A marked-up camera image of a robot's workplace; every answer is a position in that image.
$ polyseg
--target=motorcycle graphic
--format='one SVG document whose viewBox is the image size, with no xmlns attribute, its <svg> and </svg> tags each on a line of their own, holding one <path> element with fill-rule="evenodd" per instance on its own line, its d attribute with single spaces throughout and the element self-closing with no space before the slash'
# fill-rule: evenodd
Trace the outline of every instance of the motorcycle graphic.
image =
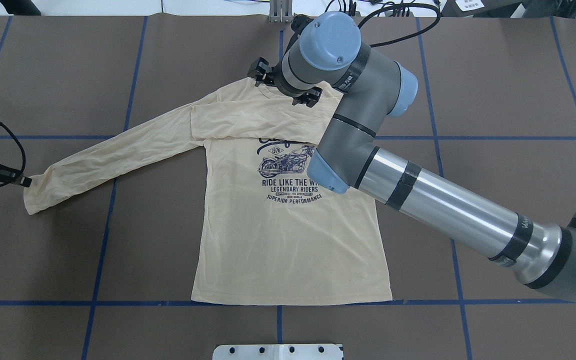
<svg viewBox="0 0 576 360">
<path fill-rule="evenodd" d="M 275 157 L 264 157 L 259 165 L 259 175 L 268 179 L 279 174 L 301 174 L 306 169 L 306 161 L 315 153 L 314 146 L 304 145 L 297 150 Z"/>
</svg>

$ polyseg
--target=white label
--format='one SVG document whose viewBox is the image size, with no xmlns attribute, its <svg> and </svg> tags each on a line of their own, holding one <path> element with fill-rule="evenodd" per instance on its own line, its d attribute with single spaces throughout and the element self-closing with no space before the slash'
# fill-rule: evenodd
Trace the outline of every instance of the white label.
<svg viewBox="0 0 576 360">
<path fill-rule="evenodd" d="M 455 0 L 455 2 L 462 12 L 469 12 L 484 7 L 482 0 Z"/>
</svg>

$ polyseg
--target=beige t-shirt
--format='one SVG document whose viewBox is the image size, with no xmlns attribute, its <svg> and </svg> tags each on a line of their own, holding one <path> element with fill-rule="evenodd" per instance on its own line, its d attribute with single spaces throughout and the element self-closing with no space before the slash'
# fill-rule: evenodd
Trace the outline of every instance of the beige t-shirt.
<svg viewBox="0 0 576 360">
<path fill-rule="evenodd" d="M 226 85 L 32 176 L 29 214 L 119 175 L 204 146 L 205 214 L 192 300 L 229 305 L 339 305 L 393 296 L 375 201 L 306 175 L 339 104 L 311 108 L 252 79 Z"/>
</svg>

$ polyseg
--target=gray table surface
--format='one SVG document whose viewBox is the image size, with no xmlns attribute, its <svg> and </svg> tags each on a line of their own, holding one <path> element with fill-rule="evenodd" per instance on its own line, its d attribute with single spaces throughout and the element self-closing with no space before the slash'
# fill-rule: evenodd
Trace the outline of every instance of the gray table surface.
<svg viewBox="0 0 576 360">
<path fill-rule="evenodd" d="M 428 21 L 421 20 L 421 26 Z M 369 43 L 414 32 L 375 18 Z M 27 174 L 274 63 L 254 16 L 0 17 L 0 120 Z M 576 210 L 576 20 L 444 18 L 381 48 L 420 81 L 377 144 L 535 221 Z M 0 131 L 0 163 L 19 163 Z M 0 359 L 210 359 L 219 344 L 343 344 L 357 359 L 576 359 L 576 304 L 377 204 L 390 303 L 190 301 L 206 180 L 198 148 L 29 216 L 0 189 Z"/>
</svg>

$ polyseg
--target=white mounting plate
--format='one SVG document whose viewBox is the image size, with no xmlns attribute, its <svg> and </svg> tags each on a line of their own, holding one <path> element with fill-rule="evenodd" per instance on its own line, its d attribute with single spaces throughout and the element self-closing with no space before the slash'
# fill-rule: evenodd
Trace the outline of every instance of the white mounting plate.
<svg viewBox="0 0 576 360">
<path fill-rule="evenodd" d="M 343 348 L 340 344 L 220 345 L 212 360 L 343 360 Z"/>
</svg>

